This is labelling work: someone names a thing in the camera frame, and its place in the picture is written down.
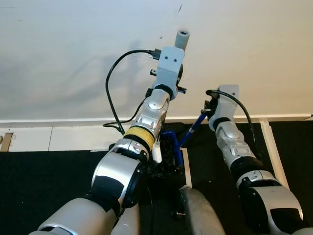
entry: black mat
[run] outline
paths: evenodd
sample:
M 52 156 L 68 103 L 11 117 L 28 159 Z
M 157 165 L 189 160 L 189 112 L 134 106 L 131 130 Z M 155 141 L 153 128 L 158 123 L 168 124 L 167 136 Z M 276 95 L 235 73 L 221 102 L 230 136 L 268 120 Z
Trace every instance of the black mat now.
M 189 127 L 177 123 L 167 125 L 165 129 L 173 129 L 182 136 Z M 247 125 L 240 124 L 238 127 L 251 144 Z M 272 171 L 260 125 L 256 124 L 255 128 L 264 163 Z M 214 133 L 207 125 L 202 125 L 186 147 L 193 187 L 208 198 L 227 235 L 245 234 L 246 225 L 235 182 L 216 146 Z M 67 201 L 85 194 L 90 188 L 94 168 L 103 156 L 104 152 L 89 151 L 1 153 L 0 234 L 28 234 Z M 149 182 L 156 207 L 155 235 L 188 234 L 184 221 L 171 216 L 175 198 L 173 191 L 183 184 L 181 175 Z M 300 202 L 302 206 L 306 203 L 312 205 L 307 198 L 303 201 Z M 140 202 L 143 235 L 148 234 L 150 209 L 145 192 Z
M 313 121 L 270 123 L 290 190 L 313 227 Z

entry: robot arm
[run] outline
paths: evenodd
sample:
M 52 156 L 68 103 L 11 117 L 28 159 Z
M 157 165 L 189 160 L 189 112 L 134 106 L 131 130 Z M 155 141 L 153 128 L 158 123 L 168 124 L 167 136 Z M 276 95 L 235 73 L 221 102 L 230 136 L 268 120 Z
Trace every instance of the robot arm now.
M 222 85 L 219 90 L 238 98 L 237 85 Z M 217 145 L 237 182 L 247 223 L 263 234 L 286 235 L 296 231 L 301 234 L 307 229 L 303 229 L 305 225 L 298 200 L 265 169 L 245 143 L 233 119 L 237 104 L 222 95 L 217 99 L 209 126 L 215 131 Z
M 170 100 L 179 91 L 189 32 L 178 32 L 175 47 L 159 55 L 152 93 L 135 122 L 95 169 L 91 190 L 66 203 L 31 235 L 109 235 L 125 208 L 137 204 L 145 167 L 161 131 Z

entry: white strip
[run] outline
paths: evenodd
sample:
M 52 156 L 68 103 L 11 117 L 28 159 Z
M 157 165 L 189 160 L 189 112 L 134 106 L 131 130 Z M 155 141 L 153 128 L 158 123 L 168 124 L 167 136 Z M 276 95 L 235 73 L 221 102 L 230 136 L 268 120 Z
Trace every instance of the white strip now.
M 268 148 L 268 154 L 273 166 L 276 179 L 286 188 L 289 189 L 289 185 L 285 176 L 284 168 L 279 157 L 275 138 L 272 132 L 272 128 L 268 121 L 261 121 L 261 129 L 263 132 L 266 147 Z
M 199 116 L 166 117 L 165 122 L 194 123 Z M 268 121 L 300 121 L 310 118 L 311 114 L 273 114 L 273 115 L 251 115 L 252 122 L 260 122 L 263 119 Z M 247 122 L 244 115 L 234 116 L 235 122 Z M 107 122 L 115 121 L 113 118 L 74 118 L 74 119 L 20 119 L 0 120 L 1 128 L 15 127 L 60 127 L 60 126 L 96 126 Z
M 313 121 L 313 115 L 307 119 L 305 119 L 304 121 Z
M 52 127 L 0 129 L 0 136 L 13 133 L 9 152 L 48 151 Z
M 54 127 L 49 151 L 107 150 L 122 137 L 117 130 L 103 126 Z
M 186 177 L 186 185 L 192 188 L 191 185 L 191 174 L 189 167 L 189 159 L 188 159 L 188 151 L 187 148 L 180 148 L 182 151 L 182 156 L 184 159 L 184 167 L 185 167 L 185 177 Z

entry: wall trim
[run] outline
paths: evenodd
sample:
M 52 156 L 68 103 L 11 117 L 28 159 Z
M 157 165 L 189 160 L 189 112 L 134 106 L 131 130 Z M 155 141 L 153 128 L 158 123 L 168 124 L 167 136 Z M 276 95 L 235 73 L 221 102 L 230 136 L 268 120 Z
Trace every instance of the wall trim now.
M 289 189 L 288 181 L 286 179 L 284 168 L 279 157 L 272 128 L 268 121 L 261 121 L 261 130 L 264 136 L 266 147 L 268 149 L 268 154 L 273 166 L 275 177 L 283 186 Z
M 186 185 L 188 187 L 192 188 L 191 183 L 191 173 L 190 173 L 190 167 L 189 167 L 189 158 L 188 158 L 188 150 L 187 148 L 180 148 L 183 159 L 184 159 L 184 169 L 185 169 L 185 179 L 186 179 Z
M 252 122 L 267 121 L 302 121 L 311 117 L 309 114 L 271 114 L 251 115 Z M 167 117 L 166 123 L 183 122 L 193 123 L 198 116 Z M 234 116 L 236 122 L 246 122 L 244 115 Z M 127 120 L 129 117 L 122 117 L 120 120 Z M 61 126 L 97 126 L 114 121 L 113 118 L 73 118 L 73 119 L 33 119 L 33 120 L 0 120 L 0 128 L 27 128 L 27 127 L 61 127 Z

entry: blue object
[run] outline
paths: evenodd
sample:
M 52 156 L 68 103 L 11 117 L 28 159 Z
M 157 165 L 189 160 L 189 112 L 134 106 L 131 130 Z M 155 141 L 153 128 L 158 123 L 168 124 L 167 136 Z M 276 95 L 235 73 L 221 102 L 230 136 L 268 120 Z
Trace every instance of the blue object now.
M 185 141 L 191 136 L 191 134 L 200 126 L 202 121 L 206 118 L 206 114 L 201 114 L 196 122 L 190 127 L 189 131 L 184 135 L 184 137 L 178 142 L 176 134 L 174 131 L 162 132 L 162 135 L 172 139 L 174 144 L 174 159 L 177 166 L 183 165 L 184 161 L 182 158 L 182 153 L 180 147 L 185 143 Z
M 176 138 L 175 132 L 174 131 L 165 131 L 165 132 L 162 132 L 162 135 L 165 137 L 169 137 L 173 141 L 175 164 L 177 166 L 183 165 L 184 161 L 182 159 L 182 153 L 181 153 L 179 147 L 177 147 L 178 146 L 178 140 Z
M 200 126 L 201 122 L 205 119 L 206 114 L 201 114 L 196 122 L 190 127 L 189 131 L 184 135 L 184 137 L 177 144 L 177 148 L 179 149 L 185 141 L 191 136 L 191 134 Z

